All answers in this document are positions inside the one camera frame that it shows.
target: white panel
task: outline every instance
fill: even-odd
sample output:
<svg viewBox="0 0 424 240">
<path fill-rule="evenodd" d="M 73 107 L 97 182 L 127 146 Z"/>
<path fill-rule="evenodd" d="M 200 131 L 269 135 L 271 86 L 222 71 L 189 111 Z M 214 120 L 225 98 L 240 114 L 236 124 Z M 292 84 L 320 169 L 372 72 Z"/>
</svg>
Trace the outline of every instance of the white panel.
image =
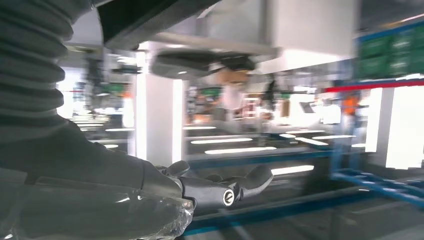
<svg viewBox="0 0 424 240">
<path fill-rule="evenodd" d="M 173 163 L 173 91 L 174 80 L 146 76 L 147 160 L 168 167 Z"/>
<path fill-rule="evenodd" d="M 325 64 L 355 55 L 357 0 L 271 0 L 272 44 L 280 57 L 259 65 L 262 73 Z"/>
<path fill-rule="evenodd" d="M 386 167 L 420 168 L 424 149 L 424 87 L 394 89 Z"/>
</svg>

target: white pillar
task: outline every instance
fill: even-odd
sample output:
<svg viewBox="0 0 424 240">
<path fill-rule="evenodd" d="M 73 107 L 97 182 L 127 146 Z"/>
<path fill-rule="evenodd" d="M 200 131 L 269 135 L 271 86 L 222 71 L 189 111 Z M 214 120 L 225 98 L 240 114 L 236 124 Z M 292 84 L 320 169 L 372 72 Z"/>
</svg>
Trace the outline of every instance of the white pillar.
<svg viewBox="0 0 424 240">
<path fill-rule="evenodd" d="M 144 72 L 135 85 L 135 156 L 164 167 L 183 160 L 185 81 Z"/>
<path fill-rule="evenodd" d="M 281 55 L 261 63 L 273 73 L 350 59 L 359 17 L 358 0 L 271 0 L 272 44 Z"/>
<path fill-rule="evenodd" d="M 424 159 L 424 87 L 371 90 L 366 152 L 373 164 L 420 168 Z"/>
</svg>

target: metal beam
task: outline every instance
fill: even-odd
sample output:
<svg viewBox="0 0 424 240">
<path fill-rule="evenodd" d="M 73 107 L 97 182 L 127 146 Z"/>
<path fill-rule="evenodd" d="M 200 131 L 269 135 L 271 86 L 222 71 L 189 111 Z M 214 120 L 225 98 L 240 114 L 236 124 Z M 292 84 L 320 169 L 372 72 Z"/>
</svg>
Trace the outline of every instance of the metal beam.
<svg viewBox="0 0 424 240">
<path fill-rule="evenodd" d="M 274 59 L 280 51 L 277 47 L 268 45 L 225 41 L 201 36 L 190 36 L 172 32 L 160 32 L 153 36 L 150 41 L 175 45 L 185 45 L 198 49 L 209 49 L 250 54 L 253 56 L 266 56 Z"/>
</svg>

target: white wall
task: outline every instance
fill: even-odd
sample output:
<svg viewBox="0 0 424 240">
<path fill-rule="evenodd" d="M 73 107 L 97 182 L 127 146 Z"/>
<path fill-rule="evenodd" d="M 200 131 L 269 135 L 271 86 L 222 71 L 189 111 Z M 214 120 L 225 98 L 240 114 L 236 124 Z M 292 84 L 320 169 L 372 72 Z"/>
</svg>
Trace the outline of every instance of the white wall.
<svg viewBox="0 0 424 240">
<path fill-rule="evenodd" d="M 213 39 L 257 44 L 261 34 L 262 0 L 224 0 L 208 17 L 208 36 Z"/>
<path fill-rule="evenodd" d="M 271 0 L 272 44 L 279 58 L 260 64 L 263 73 L 352 58 L 358 0 Z"/>
</svg>

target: ceiling light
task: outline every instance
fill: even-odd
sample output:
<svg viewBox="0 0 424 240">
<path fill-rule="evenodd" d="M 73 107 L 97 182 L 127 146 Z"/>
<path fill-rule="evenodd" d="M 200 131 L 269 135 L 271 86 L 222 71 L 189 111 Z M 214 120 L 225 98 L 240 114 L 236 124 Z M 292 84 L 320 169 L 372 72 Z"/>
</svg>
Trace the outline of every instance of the ceiling light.
<svg viewBox="0 0 424 240">
<path fill-rule="evenodd" d="M 106 144 L 106 145 L 104 145 L 107 149 L 114 149 L 114 148 L 117 148 L 117 147 L 119 147 L 119 145 L 116 145 L 116 144 Z"/>
<path fill-rule="evenodd" d="M 101 127 L 103 124 L 77 124 L 78 127 Z"/>
<path fill-rule="evenodd" d="M 182 129 L 184 130 L 205 130 L 205 129 L 216 129 L 215 126 L 185 126 Z"/>
<path fill-rule="evenodd" d="M 354 135 L 331 135 L 331 136 L 314 136 L 312 139 L 324 140 L 324 139 L 347 139 L 354 138 Z"/>
<path fill-rule="evenodd" d="M 273 175 L 283 175 L 283 174 L 294 174 L 300 172 L 311 171 L 314 169 L 313 165 L 302 165 L 302 166 L 291 166 L 272 169 L 271 172 Z"/>
<path fill-rule="evenodd" d="M 134 131 L 134 128 L 110 128 L 106 129 L 106 132 L 129 132 Z"/>
<path fill-rule="evenodd" d="M 313 145 L 318 145 L 318 146 L 325 146 L 328 145 L 328 143 L 322 142 L 322 141 L 315 141 L 309 138 L 304 138 L 304 137 L 296 137 L 295 140 L 297 141 L 301 141 L 304 143 L 308 143 L 308 144 L 313 144 Z"/>
<path fill-rule="evenodd" d="M 286 131 L 286 134 L 313 134 L 313 133 L 323 133 L 324 130 L 304 130 L 304 131 Z"/>
<path fill-rule="evenodd" d="M 352 148 L 365 148 L 365 143 L 357 143 L 357 144 L 353 144 Z"/>
<path fill-rule="evenodd" d="M 230 138 L 230 139 L 213 139 L 213 140 L 197 140 L 192 141 L 192 144 L 220 144 L 220 143 L 235 143 L 252 141 L 252 138 Z"/>
<path fill-rule="evenodd" d="M 219 149 L 219 150 L 208 150 L 205 151 L 205 154 L 235 154 L 235 153 L 245 153 L 245 152 L 258 152 L 265 150 L 275 150 L 277 148 L 273 146 L 266 147 L 249 147 L 249 148 L 233 148 L 233 149 Z"/>
<path fill-rule="evenodd" d="M 286 138 L 286 139 L 294 139 L 296 136 L 288 133 L 280 134 L 280 137 Z"/>
</svg>

